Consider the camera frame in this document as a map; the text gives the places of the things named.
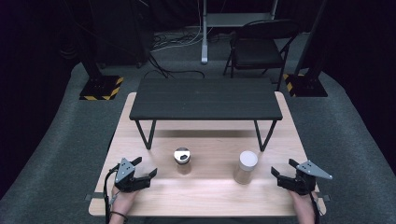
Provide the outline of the black stand with striped base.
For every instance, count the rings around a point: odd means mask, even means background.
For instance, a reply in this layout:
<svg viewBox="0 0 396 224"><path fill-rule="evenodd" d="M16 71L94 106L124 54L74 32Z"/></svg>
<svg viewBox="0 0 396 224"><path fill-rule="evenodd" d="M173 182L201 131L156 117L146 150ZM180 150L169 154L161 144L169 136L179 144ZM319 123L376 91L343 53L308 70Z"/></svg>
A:
<svg viewBox="0 0 396 224"><path fill-rule="evenodd" d="M77 9L68 6L71 39L76 49L78 58L84 66L89 79L80 93L80 100L112 100L120 90L123 81L119 76L103 76L99 71L87 35L92 35L82 23L78 21Z"/></svg>
<svg viewBox="0 0 396 224"><path fill-rule="evenodd" d="M311 33L307 38L301 59L292 74L284 74L283 78L291 97L327 97L328 94L319 81L319 75L324 66L326 44L317 43L314 46L316 33L328 0L322 0Z"/></svg>

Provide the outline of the silver lid spice jar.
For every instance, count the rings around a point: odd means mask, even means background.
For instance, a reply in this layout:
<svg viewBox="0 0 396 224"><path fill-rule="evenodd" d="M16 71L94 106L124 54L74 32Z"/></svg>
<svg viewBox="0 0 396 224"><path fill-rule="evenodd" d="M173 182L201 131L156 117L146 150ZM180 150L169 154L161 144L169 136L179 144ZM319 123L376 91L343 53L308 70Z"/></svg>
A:
<svg viewBox="0 0 396 224"><path fill-rule="evenodd" d="M177 164L177 171L182 175L187 175L191 172L191 152L185 148L180 147L174 152L174 160Z"/></svg>

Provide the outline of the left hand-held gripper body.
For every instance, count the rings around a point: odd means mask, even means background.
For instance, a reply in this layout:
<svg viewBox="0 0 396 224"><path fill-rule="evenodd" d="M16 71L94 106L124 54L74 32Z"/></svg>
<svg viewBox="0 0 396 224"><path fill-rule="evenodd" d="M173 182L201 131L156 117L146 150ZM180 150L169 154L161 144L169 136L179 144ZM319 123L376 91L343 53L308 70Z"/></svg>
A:
<svg viewBox="0 0 396 224"><path fill-rule="evenodd" d="M150 187L150 181L152 178L149 178L149 175L135 177L135 167L136 165L132 165L127 159L121 159L115 177L116 188L122 192L133 192Z"/></svg>

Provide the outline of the white lid spice jar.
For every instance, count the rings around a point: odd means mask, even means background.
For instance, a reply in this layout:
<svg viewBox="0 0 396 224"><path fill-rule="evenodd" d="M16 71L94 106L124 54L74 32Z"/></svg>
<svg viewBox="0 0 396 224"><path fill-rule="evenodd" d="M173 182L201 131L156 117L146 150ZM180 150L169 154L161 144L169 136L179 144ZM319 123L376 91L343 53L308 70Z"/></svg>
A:
<svg viewBox="0 0 396 224"><path fill-rule="evenodd" d="M236 166L233 178L234 180L242 185L249 184L251 181L251 175L258 163L257 155L249 150L243 151L239 155L239 162Z"/></svg>

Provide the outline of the person's left hand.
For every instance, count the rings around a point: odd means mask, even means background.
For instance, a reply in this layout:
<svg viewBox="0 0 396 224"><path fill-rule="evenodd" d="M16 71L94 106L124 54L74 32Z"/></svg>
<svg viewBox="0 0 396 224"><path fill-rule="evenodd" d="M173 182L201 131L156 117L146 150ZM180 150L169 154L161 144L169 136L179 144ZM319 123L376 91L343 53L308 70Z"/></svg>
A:
<svg viewBox="0 0 396 224"><path fill-rule="evenodd" d="M122 192L118 188L112 189L112 200L111 210L123 215L128 215L133 207L134 200L138 192Z"/></svg>

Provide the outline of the black wristband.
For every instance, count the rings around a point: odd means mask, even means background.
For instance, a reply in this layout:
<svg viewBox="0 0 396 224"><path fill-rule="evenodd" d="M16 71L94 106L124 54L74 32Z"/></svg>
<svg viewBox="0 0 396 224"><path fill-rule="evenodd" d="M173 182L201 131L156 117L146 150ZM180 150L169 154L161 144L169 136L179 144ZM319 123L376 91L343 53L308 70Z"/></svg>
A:
<svg viewBox="0 0 396 224"><path fill-rule="evenodd" d="M128 220L129 220L129 218L127 217L127 216L125 216L124 214L122 214L122 213L119 213L119 212L116 212L116 211L110 211L110 217L112 216L112 215L119 215L119 216L121 216L121 217L123 217L123 223L126 223Z"/></svg>

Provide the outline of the white metal desk frame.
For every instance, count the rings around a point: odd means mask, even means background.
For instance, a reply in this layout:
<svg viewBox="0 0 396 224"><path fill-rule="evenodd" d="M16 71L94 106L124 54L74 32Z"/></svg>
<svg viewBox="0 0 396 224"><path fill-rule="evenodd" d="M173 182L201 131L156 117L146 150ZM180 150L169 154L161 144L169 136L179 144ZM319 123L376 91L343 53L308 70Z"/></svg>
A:
<svg viewBox="0 0 396 224"><path fill-rule="evenodd" d="M277 4L278 0L272 0L270 11L262 13L208 13L207 0L203 0L201 63L208 63L208 28L241 27L250 21L273 20L276 16Z"/></svg>

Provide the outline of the black raised shelf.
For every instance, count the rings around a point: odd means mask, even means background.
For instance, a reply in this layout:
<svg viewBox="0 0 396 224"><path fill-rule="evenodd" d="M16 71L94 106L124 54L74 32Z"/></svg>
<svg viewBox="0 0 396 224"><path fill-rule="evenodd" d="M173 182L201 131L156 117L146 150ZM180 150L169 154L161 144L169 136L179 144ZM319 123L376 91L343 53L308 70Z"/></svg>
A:
<svg viewBox="0 0 396 224"><path fill-rule="evenodd" d="M270 81L262 78L145 78L140 81L129 119L140 133L140 122L149 120L149 135L142 135L147 149L159 120L266 120L268 136L283 119Z"/></svg>

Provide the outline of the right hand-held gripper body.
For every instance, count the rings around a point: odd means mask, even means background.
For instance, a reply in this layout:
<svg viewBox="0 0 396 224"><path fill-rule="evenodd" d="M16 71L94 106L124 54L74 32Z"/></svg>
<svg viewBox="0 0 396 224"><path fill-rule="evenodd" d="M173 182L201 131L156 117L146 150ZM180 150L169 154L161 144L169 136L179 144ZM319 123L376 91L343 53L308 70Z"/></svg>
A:
<svg viewBox="0 0 396 224"><path fill-rule="evenodd" d="M294 178L280 174L279 179L277 179L277 185L300 195L306 195L315 190L317 177L332 179L332 175L322 170L312 161L300 163L295 170Z"/></svg>

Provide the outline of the black folding chair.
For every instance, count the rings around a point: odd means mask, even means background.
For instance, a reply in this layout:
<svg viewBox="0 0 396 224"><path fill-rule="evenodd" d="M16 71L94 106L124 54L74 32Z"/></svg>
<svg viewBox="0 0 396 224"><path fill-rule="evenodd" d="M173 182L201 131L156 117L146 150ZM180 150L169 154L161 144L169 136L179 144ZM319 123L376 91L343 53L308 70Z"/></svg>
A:
<svg viewBox="0 0 396 224"><path fill-rule="evenodd" d="M300 33L300 24L294 20L251 21L235 31L230 40L230 55L223 70L279 69L276 89L280 84L291 42Z"/></svg>

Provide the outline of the person's right hand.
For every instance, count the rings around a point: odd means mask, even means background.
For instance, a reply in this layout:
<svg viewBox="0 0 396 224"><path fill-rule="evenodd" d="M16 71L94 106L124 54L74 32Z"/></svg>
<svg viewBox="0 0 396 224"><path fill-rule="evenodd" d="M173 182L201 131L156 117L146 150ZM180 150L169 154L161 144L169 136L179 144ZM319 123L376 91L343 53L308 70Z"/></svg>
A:
<svg viewBox="0 0 396 224"><path fill-rule="evenodd" d="M300 195L289 190L289 195L293 202L293 207L298 217L313 217L315 215L314 205L309 195Z"/></svg>

